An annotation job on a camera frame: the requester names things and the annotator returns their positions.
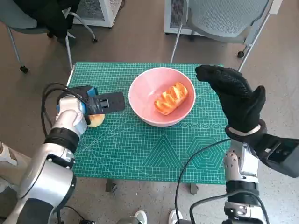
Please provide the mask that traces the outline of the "bare left robot hand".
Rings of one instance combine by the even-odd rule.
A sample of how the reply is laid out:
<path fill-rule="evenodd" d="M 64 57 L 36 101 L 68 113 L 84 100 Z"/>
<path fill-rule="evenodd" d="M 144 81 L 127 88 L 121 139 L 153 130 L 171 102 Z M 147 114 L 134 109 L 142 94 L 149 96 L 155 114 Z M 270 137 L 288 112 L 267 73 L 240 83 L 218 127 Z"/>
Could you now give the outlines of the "bare left robot hand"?
<path fill-rule="evenodd" d="M 69 90 L 76 93 L 83 99 L 85 99 L 87 97 L 95 97 L 98 95 L 97 88 L 92 87 L 90 85 L 72 87 L 72 88 L 69 88 Z"/>

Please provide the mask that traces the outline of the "gloved right robot hand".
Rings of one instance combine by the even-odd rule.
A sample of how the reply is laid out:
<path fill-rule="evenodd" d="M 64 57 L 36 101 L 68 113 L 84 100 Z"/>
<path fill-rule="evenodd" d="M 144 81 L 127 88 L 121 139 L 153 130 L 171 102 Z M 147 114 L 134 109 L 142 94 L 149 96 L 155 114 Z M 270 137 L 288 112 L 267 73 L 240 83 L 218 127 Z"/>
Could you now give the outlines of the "gloved right robot hand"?
<path fill-rule="evenodd" d="M 208 82 L 219 97 L 229 127 L 248 133 L 259 125 L 260 112 L 266 101 L 265 87 L 251 89 L 242 73 L 220 66 L 201 65 L 196 77 Z"/>

